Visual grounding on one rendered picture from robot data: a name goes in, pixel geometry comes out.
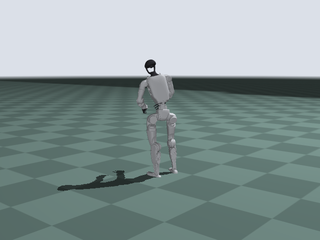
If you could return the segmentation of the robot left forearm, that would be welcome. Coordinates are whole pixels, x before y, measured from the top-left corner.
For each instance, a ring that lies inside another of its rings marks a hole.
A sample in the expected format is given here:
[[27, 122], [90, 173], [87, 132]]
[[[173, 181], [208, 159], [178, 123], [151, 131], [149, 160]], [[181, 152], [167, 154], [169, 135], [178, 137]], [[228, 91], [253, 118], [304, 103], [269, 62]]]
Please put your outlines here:
[[[136, 99], [137, 100], [137, 99]], [[137, 105], [139, 106], [139, 107], [141, 107], [143, 110], [144, 109], [148, 109], [148, 105], [146, 105], [145, 103], [143, 103], [143, 104], [138, 104], [137, 103]]]

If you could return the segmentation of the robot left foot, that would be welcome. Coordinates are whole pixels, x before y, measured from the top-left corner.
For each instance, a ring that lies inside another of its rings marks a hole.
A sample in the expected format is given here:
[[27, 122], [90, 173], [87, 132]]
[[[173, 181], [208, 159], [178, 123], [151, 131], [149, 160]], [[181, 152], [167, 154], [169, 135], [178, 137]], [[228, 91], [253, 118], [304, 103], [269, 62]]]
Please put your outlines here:
[[157, 177], [157, 178], [161, 177], [159, 174], [157, 174], [157, 176], [155, 174], [156, 173], [154, 173], [154, 172], [150, 172], [150, 171], [147, 172], [147, 175], [149, 175], [149, 176], [153, 176], [153, 177]]

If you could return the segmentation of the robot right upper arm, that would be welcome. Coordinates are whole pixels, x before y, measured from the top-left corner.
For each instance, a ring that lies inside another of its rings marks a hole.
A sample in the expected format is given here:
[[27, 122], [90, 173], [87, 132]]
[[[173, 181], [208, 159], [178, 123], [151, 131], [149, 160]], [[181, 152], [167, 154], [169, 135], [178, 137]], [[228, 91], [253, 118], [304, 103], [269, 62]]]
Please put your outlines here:
[[165, 78], [166, 78], [166, 82], [168, 85], [168, 89], [169, 89], [169, 96], [172, 96], [175, 91], [174, 91], [174, 87], [173, 87], [173, 82], [172, 82], [172, 77], [168, 74], [164, 74]]

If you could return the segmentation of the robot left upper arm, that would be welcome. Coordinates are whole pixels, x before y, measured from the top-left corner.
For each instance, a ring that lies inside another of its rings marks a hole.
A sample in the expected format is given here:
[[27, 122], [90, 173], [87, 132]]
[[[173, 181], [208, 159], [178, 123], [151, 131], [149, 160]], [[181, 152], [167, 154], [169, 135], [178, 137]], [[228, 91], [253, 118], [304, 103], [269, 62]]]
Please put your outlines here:
[[137, 97], [137, 104], [143, 104], [144, 103], [144, 98], [143, 95], [145, 93], [145, 88], [148, 86], [148, 80], [143, 80], [140, 85], [139, 85], [139, 89], [138, 89], [138, 97]]

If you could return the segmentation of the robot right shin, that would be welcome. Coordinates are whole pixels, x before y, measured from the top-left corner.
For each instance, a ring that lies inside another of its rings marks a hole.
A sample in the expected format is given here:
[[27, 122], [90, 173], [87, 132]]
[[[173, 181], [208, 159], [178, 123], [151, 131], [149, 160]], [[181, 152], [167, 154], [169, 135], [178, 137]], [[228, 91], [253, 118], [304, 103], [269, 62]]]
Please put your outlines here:
[[171, 159], [171, 164], [172, 164], [172, 170], [174, 171], [177, 170], [176, 168], [176, 158], [177, 158], [177, 150], [176, 150], [176, 141], [174, 141], [174, 147], [168, 147], [169, 150], [169, 157]]

